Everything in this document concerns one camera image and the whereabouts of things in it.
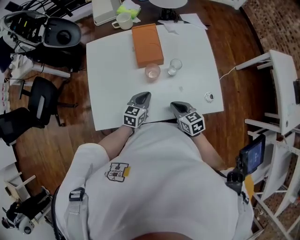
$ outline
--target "white t-shirt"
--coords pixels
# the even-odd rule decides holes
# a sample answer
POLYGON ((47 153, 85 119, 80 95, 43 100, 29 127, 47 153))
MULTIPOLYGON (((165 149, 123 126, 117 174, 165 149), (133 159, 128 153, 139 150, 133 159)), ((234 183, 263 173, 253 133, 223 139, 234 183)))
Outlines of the white t-shirt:
POLYGON ((193 240, 231 240, 237 194, 201 159, 193 141, 173 124, 139 129, 109 162, 103 147, 80 146, 56 199, 59 229, 67 237, 68 195, 86 180, 92 240, 131 240, 176 232, 193 240))

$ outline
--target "green cloth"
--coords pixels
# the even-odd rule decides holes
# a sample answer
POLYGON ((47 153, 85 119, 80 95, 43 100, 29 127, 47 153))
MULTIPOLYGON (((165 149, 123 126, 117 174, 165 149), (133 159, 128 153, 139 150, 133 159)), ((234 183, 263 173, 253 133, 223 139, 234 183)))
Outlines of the green cloth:
POLYGON ((141 11, 141 8, 139 8, 138 10, 135 10, 135 9, 128 10, 123 5, 121 5, 117 10, 117 15, 119 15, 120 13, 131 13, 131 18, 134 19, 134 18, 136 18, 136 16, 138 16, 140 11, 141 11))

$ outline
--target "white mug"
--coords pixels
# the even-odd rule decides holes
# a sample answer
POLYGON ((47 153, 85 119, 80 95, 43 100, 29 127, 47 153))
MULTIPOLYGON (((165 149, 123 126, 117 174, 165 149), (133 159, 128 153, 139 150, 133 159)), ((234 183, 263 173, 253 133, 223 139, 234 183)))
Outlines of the white mug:
POLYGON ((131 13, 121 13, 117 16, 115 22, 112 23, 114 28, 122 28, 123 30, 128 30, 133 26, 133 21, 131 19, 131 13))

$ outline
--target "chair backrest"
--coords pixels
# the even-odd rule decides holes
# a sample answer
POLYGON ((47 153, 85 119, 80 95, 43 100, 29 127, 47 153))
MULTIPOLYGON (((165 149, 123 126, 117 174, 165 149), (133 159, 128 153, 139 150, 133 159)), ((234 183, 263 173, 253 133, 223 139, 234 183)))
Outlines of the chair backrest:
POLYGON ((15 141, 31 127, 44 126, 24 107, 0 115, 0 138, 6 144, 15 141))
POLYGON ((55 113, 58 102, 58 89, 52 82, 42 77, 36 77, 30 91, 31 96, 28 101, 28 109, 35 117, 38 115, 39 120, 47 125, 50 117, 55 113), (41 109, 41 97, 43 99, 43 108, 41 109))

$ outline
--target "brick wall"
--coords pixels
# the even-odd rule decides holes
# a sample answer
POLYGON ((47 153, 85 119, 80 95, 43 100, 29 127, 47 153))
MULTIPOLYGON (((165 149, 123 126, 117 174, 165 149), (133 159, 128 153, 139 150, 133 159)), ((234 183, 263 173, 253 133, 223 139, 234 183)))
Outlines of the brick wall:
POLYGON ((243 9, 264 51, 273 49, 291 55, 300 77, 300 1, 248 0, 243 9))

